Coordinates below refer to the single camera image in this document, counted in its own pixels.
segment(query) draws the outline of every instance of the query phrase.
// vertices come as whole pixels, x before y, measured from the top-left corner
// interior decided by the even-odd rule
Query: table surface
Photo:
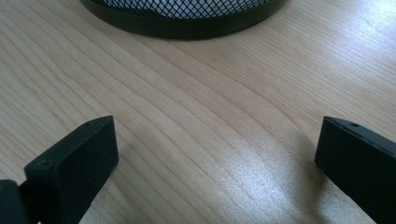
[[[81,223],[373,223],[314,156],[324,116],[396,140],[394,0],[289,0],[198,41],[2,0],[0,52],[0,179],[116,120],[120,163]]]

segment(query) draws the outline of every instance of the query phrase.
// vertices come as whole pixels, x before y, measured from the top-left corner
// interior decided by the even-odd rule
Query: mesh pencil holder
[[[225,35],[275,13],[285,0],[80,0],[123,30],[174,39]]]

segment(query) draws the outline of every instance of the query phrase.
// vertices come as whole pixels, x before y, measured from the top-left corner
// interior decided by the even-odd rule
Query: small hole
[[[38,166],[49,166],[51,164],[52,164],[51,161],[40,161],[37,165]]]

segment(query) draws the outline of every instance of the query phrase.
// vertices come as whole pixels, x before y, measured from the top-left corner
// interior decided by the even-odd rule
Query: black clamp
[[[113,117],[79,126],[25,166],[19,187],[0,180],[0,224],[79,223],[118,162]]]
[[[325,117],[315,162],[375,222],[396,223],[396,143]]]

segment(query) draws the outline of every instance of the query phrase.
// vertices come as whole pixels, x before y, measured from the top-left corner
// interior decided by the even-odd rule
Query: black plastic piece
[[[0,223],[27,224],[27,220],[17,183],[0,180]]]
[[[325,117],[315,162],[375,222],[396,223],[396,143]]]
[[[26,165],[27,180],[19,191],[9,180],[0,182],[10,192],[0,193],[0,223],[79,223],[118,161],[113,117],[79,126]],[[7,203],[15,215],[7,216]],[[24,217],[27,222],[14,221]]]
[[[99,5],[92,0],[80,0],[98,18],[125,31],[172,39],[202,39],[235,32],[278,11],[286,0],[272,0],[244,11],[202,19],[151,18],[137,16]]]

